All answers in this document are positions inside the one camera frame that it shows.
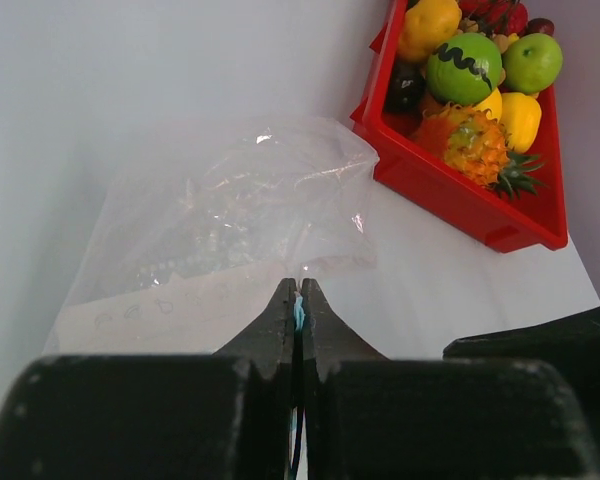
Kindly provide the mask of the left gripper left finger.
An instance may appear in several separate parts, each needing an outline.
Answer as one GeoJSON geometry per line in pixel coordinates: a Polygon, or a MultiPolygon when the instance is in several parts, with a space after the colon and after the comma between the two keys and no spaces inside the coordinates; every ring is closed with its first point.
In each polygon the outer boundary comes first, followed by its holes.
{"type": "Polygon", "coordinates": [[[0,409],[0,479],[285,479],[296,283],[213,354],[59,355],[0,409]]]}

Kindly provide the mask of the toy pineapple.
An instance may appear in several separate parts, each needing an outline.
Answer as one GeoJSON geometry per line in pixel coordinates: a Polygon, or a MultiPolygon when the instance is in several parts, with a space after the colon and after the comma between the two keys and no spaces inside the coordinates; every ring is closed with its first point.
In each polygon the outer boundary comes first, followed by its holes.
{"type": "Polygon", "coordinates": [[[533,173],[538,155],[510,150],[502,124],[470,106],[447,104],[425,113],[411,140],[478,187],[513,199],[535,195],[543,183],[533,173]]]}

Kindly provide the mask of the green toy watermelon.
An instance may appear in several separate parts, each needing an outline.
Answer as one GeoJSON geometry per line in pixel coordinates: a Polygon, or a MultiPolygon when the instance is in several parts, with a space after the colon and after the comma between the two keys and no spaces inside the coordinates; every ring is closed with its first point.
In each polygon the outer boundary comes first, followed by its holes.
{"type": "Polygon", "coordinates": [[[479,33],[463,33],[440,44],[426,64],[429,93],[441,103],[463,106],[486,99],[498,86],[502,54],[479,33]]]}

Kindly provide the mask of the clear blue-zipper bag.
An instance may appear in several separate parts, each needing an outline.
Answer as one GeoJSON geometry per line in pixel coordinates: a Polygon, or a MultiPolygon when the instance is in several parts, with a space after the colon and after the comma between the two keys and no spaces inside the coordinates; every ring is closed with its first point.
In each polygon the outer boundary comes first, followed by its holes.
{"type": "Polygon", "coordinates": [[[191,121],[118,148],[48,354],[207,353],[285,278],[374,266],[376,151],[320,117],[191,121]]]}

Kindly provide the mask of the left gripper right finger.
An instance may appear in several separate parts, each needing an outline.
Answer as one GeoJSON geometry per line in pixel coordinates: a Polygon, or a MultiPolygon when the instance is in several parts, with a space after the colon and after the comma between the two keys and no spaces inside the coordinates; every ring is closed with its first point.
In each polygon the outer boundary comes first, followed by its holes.
{"type": "Polygon", "coordinates": [[[600,426],[551,365],[390,360],[302,285],[312,479],[600,479],[600,426]]]}

